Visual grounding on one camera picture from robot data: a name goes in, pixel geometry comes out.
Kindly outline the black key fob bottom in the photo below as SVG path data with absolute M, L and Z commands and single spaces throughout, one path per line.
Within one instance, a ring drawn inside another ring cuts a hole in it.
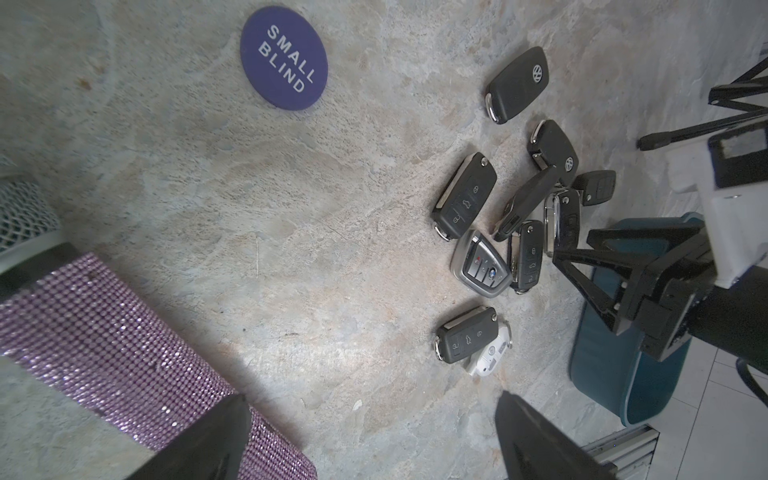
M 494 341 L 498 331 L 496 310 L 478 306 L 437 328 L 433 342 L 436 356 L 447 364 L 465 360 Z

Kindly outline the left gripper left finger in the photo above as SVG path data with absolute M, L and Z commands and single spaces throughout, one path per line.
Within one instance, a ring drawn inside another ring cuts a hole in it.
M 223 398 L 132 479 L 236 479 L 249 442 L 252 415 L 244 395 Z

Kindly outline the teal storage tray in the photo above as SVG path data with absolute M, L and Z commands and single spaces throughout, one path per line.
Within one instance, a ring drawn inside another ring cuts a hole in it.
M 628 218 L 615 228 L 652 228 L 664 224 L 704 224 L 703 216 Z M 591 278 L 613 293 L 619 277 L 594 269 Z M 569 376 L 583 394 L 617 415 L 626 427 L 643 424 L 661 413 L 677 387 L 692 340 L 658 362 L 640 350 L 643 333 L 631 327 L 614 335 L 585 304 L 569 363 Z

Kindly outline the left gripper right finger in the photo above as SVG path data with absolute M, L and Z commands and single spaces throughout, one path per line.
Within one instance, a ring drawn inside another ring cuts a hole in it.
M 615 477 L 518 395 L 501 394 L 494 421 L 509 479 Z

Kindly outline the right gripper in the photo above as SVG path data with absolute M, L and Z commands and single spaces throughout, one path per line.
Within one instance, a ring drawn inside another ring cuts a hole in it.
M 587 243 L 595 250 L 556 250 L 552 262 L 614 335 L 640 330 L 640 350 L 661 362 L 690 339 L 685 316 L 712 289 L 714 260 L 702 230 L 696 223 L 591 230 Z M 663 253 L 635 258 L 624 252 Z M 578 265 L 612 271 L 619 277 L 615 291 L 605 291 Z

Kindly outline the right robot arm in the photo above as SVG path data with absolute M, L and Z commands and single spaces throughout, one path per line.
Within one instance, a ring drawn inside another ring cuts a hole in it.
M 767 370 L 767 271 L 728 289 L 698 218 L 630 219 L 592 230 L 585 249 L 558 249 L 553 263 L 586 300 L 570 363 L 574 384 L 626 426 L 660 413 L 692 339 L 733 355 L 749 390 Z

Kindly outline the black chrome key fob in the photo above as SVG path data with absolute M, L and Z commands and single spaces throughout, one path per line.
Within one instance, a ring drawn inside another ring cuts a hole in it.
M 563 188 L 544 201 L 545 254 L 578 248 L 581 227 L 581 201 L 577 190 Z

